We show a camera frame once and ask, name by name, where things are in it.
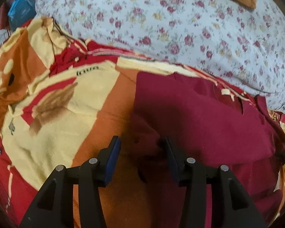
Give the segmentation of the blue plastic bag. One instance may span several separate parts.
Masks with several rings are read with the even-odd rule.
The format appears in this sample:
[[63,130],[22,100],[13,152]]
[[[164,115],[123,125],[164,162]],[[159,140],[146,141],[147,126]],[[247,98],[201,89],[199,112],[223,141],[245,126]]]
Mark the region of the blue plastic bag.
[[8,2],[10,7],[7,17],[12,31],[36,16],[34,0],[8,0]]

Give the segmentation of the white floral quilt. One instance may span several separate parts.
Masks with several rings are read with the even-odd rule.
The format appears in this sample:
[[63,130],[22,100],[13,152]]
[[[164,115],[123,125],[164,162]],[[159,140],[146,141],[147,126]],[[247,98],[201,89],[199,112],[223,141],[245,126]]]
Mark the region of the white floral quilt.
[[285,113],[285,15],[274,0],[36,0],[76,38],[221,77]]

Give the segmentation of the dark red knit garment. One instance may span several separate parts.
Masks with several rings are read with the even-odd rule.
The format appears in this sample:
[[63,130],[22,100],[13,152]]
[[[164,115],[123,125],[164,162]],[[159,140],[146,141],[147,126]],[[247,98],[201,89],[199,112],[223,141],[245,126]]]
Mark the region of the dark red knit garment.
[[178,227],[184,201],[184,188],[157,158],[165,136],[205,166],[229,166],[265,221],[276,215],[283,197],[275,189],[281,167],[276,153],[285,152],[285,133],[263,97],[245,101],[202,78],[140,72],[131,135],[131,159],[148,181],[151,227]]

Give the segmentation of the orange yellow red cartoon blanket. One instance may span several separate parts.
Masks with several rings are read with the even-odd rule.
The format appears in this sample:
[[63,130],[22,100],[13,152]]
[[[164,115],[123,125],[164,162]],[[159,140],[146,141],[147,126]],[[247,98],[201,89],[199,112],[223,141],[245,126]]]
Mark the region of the orange yellow red cartoon blanket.
[[[79,166],[117,135],[113,180],[100,190],[105,221],[108,227],[151,227],[148,181],[130,155],[140,72],[202,78],[231,97],[257,97],[194,67],[76,39],[49,17],[26,22],[0,46],[0,207],[13,225],[20,225],[55,166]],[[267,110],[285,133],[285,114]],[[285,213],[282,161],[275,188],[283,197],[268,223]]]

